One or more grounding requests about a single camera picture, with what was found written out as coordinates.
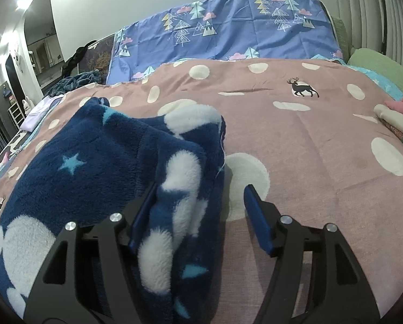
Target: lavender cloth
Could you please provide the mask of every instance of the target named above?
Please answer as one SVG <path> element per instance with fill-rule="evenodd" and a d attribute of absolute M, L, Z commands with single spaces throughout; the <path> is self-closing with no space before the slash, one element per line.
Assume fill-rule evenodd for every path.
<path fill-rule="evenodd" d="M 29 112 L 26 116 L 24 122 L 20 126 L 20 129 L 26 130 L 27 132 L 33 132 L 37 127 L 38 123 L 44 118 L 50 109 L 51 104 L 58 98 L 64 95 L 58 95 L 55 97 L 46 96 Z"/>

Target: blue gripper pad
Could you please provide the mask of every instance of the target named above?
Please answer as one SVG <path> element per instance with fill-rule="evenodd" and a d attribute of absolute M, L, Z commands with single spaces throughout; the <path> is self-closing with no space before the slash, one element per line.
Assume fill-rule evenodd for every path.
<path fill-rule="evenodd" d="M 252 227 L 258 240 L 260 248 L 263 249 L 269 256 L 273 253 L 274 245 L 272 243 L 272 228 L 275 227 L 276 220 L 267 220 L 263 212 L 261 204 L 271 205 L 272 209 L 276 207 L 270 203 L 263 202 L 257 193 L 251 189 L 252 185 L 248 185 L 243 191 L 243 202 L 246 212 L 250 217 Z"/>
<path fill-rule="evenodd" d="M 156 202 L 156 197 L 157 189 L 151 188 L 145 201 L 143 201 L 137 216 L 134 218 L 134 222 L 132 223 L 131 240 L 128 247 L 134 255 L 137 254 L 138 247 L 142 242 L 149 221 L 149 212 L 153 204 Z"/>

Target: fuzzy blanket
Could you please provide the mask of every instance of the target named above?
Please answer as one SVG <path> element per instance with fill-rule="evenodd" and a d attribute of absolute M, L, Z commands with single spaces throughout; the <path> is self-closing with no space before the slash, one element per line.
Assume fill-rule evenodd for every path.
<path fill-rule="evenodd" d="M 108 105 L 106 98 L 88 100 L 15 185 L 0 216 L 0 293 L 22 317 L 63 226 L 98 223 L 155 181 L 157 202 L 141 228 L 137 278 L 157 323 L 176 322 L 176 313 L 195 321 L 217 245 L 225 123 L 207 105 L 140 120 Z M 21 253 L 30 254 L 23 265 Z"/>
<path fill-rule="evenodd" d="M 50 93 L 48 94 L 50 97 L 55 97 L 58 95 L 66 94 L 67 92 L 78 89 L 79 87 L 91 84 L 98 83 L 102 84 L 103 75 L 101 72 L 96 69 L 92 72 L 85 72 L 75 75 L 74 77 L 66 77 L 56 83 Z"/>

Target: folded white cloth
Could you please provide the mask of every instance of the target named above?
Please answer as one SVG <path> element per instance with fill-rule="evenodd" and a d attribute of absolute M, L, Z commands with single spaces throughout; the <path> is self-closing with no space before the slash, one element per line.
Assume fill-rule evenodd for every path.
<path fill-rule="evenodd" d="M 374 107 L 374 112 L 378 118 L 384 119 L 390 125 L 394 126 L 403 132 L 403 114 L 393 111 L 385 105 L 377 105 Z"/>
<path fill-rule="evenodd" d="M 27 132 L 33 132 L 37 127 L 38 123 L 44 118 L 50 109 L 50 105 L 58 98 L 64 95 L 58 95 L 55 97 L 46 96 L 29 112 L 23 121 L 20 129 L 26 130 Z"/>

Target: dark door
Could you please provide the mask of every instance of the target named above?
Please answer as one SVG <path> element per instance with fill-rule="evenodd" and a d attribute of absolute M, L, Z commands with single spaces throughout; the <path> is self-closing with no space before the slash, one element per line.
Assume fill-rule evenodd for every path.
<path fill-rule="evenodd" d="M 25 115 L 25 109 L 23 108 L 23 100 L 25 99 L 25 93 L 22 90 L 19 78 L 17 76 L 17 73 L 15 72 L 15 67 L 11 55 L 8 56 L 7 61 L 5 62 L 5 68 L 7 70 L 8 80 L 10 81 L 11 88 L 13 89 L 15 99 L 19 104 L 20 109 L 23 112 L 23 115 Z"/>

